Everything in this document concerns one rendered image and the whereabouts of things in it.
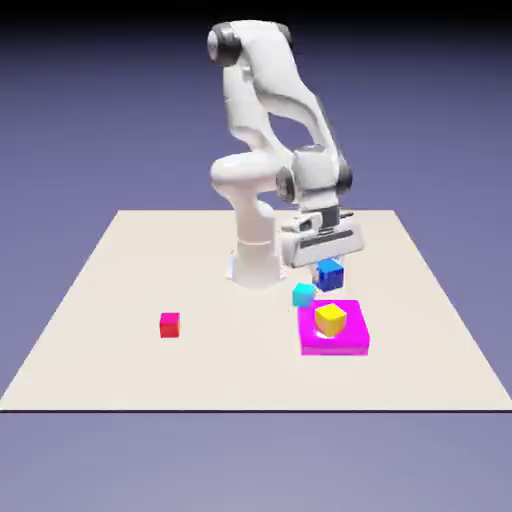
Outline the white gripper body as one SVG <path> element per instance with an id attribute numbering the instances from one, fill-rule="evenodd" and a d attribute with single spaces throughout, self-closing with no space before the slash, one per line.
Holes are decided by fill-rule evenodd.
<path id="1" fill-rule="evenodd" d="M 357 223 L 340 223 L 329 231 L 280 233 L 283 263 L 292 268 L 315 264 L 329 258 L 344 256 L 364 248 L 362 232 Z"/>

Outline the small blue cube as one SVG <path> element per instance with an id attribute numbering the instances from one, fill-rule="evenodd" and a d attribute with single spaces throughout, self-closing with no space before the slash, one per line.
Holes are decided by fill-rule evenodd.
<path id="1" fill-rule="evenodd" d="M 340 289 L 344 284 L 344 267 L 336 259 L 330 258 L 317 263 L 316 286 L 324 291 Z"/>

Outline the small cyan cube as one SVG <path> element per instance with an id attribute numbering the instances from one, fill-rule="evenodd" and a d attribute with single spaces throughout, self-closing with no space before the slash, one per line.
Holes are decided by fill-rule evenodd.
<path id="1" fill-rule="evenodd" d="M 316 297 L 316 286 L 299 282 L 292 291 L 292 305 L 297 308 L 309 308 Z"/>

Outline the small yellow cube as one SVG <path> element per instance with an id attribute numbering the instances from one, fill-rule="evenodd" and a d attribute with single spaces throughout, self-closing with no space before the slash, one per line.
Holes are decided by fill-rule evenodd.
<path id="1" fill-rule="evenodd" d="M 346 326 L 347 313 L 335 303 L 323 305 L 315 310 L 315 325 L 319 332 L 329 338 L 337 336 Z"/>

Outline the small red cube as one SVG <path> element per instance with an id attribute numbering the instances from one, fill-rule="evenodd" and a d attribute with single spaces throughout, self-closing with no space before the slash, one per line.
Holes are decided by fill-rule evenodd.
<path id="1" fill-rule="evenodd" d="M 180 335 L 180 313 L 162 313 L 159 321 L 159 330 L 161 338 L 178 338 Z"/>

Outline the large magenta box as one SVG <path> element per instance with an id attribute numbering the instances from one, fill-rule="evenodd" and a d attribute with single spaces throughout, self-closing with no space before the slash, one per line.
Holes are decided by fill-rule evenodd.
<path id="1" fill-rule="evenodd" d="M 346 326 L 329 338 L 315 325 L 315 310 L 335 303 L 347 313 Z M 356 300 L 314 300 L 309 308 L 297 310 L 298 333 L 303 355 L 367 355 L 370 335 L 361 307 Z"/>

